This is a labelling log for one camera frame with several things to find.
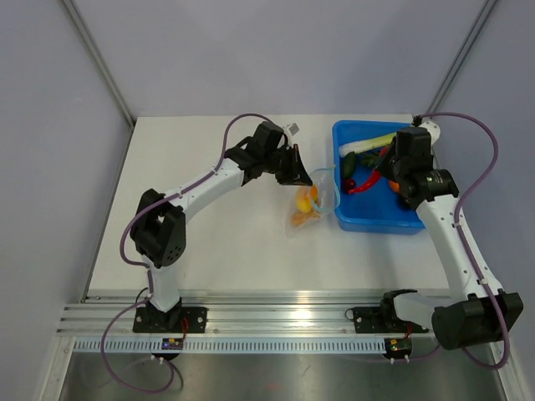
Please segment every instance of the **blue plastic bin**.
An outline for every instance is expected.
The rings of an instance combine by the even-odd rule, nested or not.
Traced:
[[[407,126],[409,124],[406,123],[350,120],[339,121],[333,126],[334,163],[336,164],[334,176],[342,194],[335,214],[342,230],[412,235],[425,228],[413,210],[406,209],[400,204],[398,195],[392,191],[386,178],[381,178],[366,192],[353,195],[342,193],[340,184],[342,159],[339,147],[341,145],[387,135]],[[361,185],[370,174],[371,169],[358,164],[353,178],[357,185]]]

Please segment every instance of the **yellow object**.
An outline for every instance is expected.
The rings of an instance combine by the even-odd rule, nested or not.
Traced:
[[[312,201],[318,204],[318,187],[316,185],[299,187],[295,193],[295,206],[298,210],[302,213],[310,213]]]
[[[296,211],[292,214],[292,226],[299,227],[302,224],[304,224],[308,219],[319,219],[321,218],[321,215],[319,213],[316,213],[315,211],[311,211],[310,213],[302,213],[301,211]]]

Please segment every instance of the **white table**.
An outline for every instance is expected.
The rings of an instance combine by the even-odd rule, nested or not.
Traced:
[[[144,270],[125,265],[119,239],[134,216],[141,194],[163,192],[206,171],[221,151],[222,133],[232,116],[144,117],[133,134],[89,287],[108,296],[146,286]],[[280,125],[296,122],[294,137],[307,170],[331,165],[331,128],[341,119],[410,121],[408,114],[272,115]],[[243,119],[229,146],[252,135],[260,120]],[[414,288],[447,294],[446,276],[430,237],[342,231],[334,215],[289,236],[286,219],[295,189],[265,175],[213,202],[186,228],[179,260],[180,289],[227,291],[355,290],[381,294]],[[133,242],[127,254],[139,259]]]

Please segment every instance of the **green pepper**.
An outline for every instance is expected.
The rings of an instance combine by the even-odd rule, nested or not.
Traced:
[[[342,159],[342,179],[351,178],[351,176],[354,174],[354,171],[357,170],[357,154],[354,152],[349,152],[343,159]]]

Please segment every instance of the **metal floor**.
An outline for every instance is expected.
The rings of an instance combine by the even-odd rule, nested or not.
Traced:
[[[415,355],[433,348],[430,340],[415,341]],[[480,358],[490,361],[490,350],[479,348]],[[169,373],[156,363],[139,364],[121,372],[138,353],[110,354],[120,376],[134,385],[158,388]],[[359,355],[206,355],[183,354],[173,363],[180,369],[184,387],[176,379],[160,395],[144,395],[109,382],[97,353],[74,353],[62,401],[102,400],[506,400],[497,373],[477,367],[461,351],[442,351],[424,362],[371,363],[380,356]]]

